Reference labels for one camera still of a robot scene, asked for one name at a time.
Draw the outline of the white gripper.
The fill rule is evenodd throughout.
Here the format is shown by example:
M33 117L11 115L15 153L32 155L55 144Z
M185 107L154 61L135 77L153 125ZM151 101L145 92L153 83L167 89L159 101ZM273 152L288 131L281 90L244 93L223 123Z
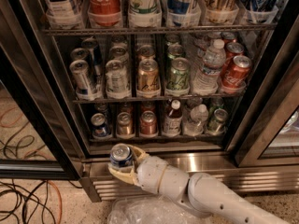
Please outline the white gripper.
M129 148L132 153L132 166L117 168L109 165L108 170L122 182L131 185L138 184L144 191L157 194L168 163L159 157L149 156L140 147L129 145Z

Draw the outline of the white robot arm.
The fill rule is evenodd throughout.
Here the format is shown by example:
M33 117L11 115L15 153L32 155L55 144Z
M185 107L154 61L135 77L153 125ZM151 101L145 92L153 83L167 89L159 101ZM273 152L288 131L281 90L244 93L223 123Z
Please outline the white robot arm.
M196 217L217 214L234 224L288 224L241 198L212 175L189 175L139 147L117 144L109 158L108 170L120 181L163 195Z

